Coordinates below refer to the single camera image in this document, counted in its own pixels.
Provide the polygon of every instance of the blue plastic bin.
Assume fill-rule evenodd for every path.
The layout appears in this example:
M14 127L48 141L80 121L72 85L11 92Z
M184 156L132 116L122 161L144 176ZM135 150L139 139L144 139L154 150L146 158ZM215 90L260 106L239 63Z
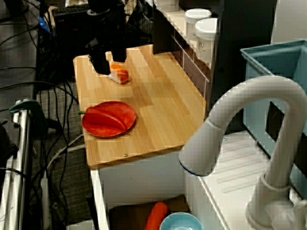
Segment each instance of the blue plastic bin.
M246 80L263 75L279 75L297 82L307 93L307 41L278 43L241 49L246 59ZM263 99L250 103L244 108L243 123L271 156L275 141L265 131L270 102L273 102L283 113L284 103L278 99ZM304 127L307 135L307 123ZM293 166L290 176L299 192L307 197L307 178Z
M247 61L246 80L263 75L290 78L307 92L307 41L241 49Z

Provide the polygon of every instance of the faucet handle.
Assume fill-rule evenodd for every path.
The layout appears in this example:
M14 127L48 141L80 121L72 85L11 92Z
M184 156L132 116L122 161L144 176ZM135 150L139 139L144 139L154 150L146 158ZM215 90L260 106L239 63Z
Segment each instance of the faucet handle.
M294 230L306 230L307 200L300 200L294 205Z

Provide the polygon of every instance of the red plate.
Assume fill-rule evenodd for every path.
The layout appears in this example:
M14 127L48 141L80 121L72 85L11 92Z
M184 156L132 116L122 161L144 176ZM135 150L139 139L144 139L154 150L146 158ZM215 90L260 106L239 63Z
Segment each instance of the red plate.
M120 121L120 124L122 124L124 128L118 128L111 123L107 123L106 120L103 120L99 115L98 108L102 110L104 114L107 113L110 117L115 117L115 120ZM92 113L89 112L89 109L90 111L93 111L93 109L97 111L94 117ZM126 132L132 127L135 119L136 114L131 106L123 102L110 101L88 108L82 118L82 126L88 133L96 137L108 138Z

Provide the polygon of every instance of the carrot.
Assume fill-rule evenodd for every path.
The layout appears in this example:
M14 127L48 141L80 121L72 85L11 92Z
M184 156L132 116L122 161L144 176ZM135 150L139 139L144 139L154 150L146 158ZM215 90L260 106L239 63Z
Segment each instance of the carrot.
M126 124L115 114L99 107L89 107L84 115L90 123L116 127L122 131L127 129Z
M158 202L154 205L146 222L145 230L159 230L160 225L168 212L166 204Z

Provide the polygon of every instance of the salmon piece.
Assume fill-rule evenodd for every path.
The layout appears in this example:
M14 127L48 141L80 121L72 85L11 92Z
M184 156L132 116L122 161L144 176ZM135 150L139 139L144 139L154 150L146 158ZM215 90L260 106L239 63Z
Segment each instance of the salmon piece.
M111 65L110 70L111 73L108 77L119 84L122 84L129 79L128 71L121 65Z

